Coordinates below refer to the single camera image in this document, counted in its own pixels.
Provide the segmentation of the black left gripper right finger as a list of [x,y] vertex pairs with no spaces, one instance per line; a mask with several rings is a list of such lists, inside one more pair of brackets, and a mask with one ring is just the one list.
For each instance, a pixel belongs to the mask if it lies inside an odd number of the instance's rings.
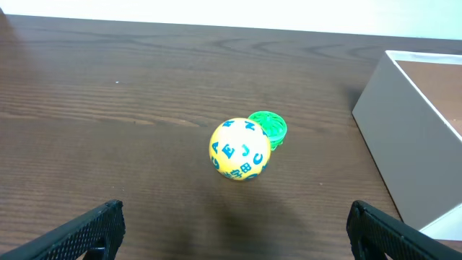
[[352,203],[346,231],[355,260],[461,260],[461,252],[364,201]]

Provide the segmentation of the yellow ball with blue letters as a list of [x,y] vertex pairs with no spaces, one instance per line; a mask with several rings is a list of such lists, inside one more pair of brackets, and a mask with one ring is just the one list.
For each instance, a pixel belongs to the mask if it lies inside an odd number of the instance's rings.
[[234,181],[259,176],[271,157],[267,133],[249,118],[232,118],[221,123],[214,130],[208,148],[217,172]]

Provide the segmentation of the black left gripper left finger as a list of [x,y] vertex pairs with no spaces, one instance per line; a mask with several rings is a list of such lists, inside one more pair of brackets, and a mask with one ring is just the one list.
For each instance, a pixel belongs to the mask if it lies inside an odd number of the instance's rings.
[[126,225],[123,202],[110,200],[58,228],[1,255],[3,260],[114,260]]

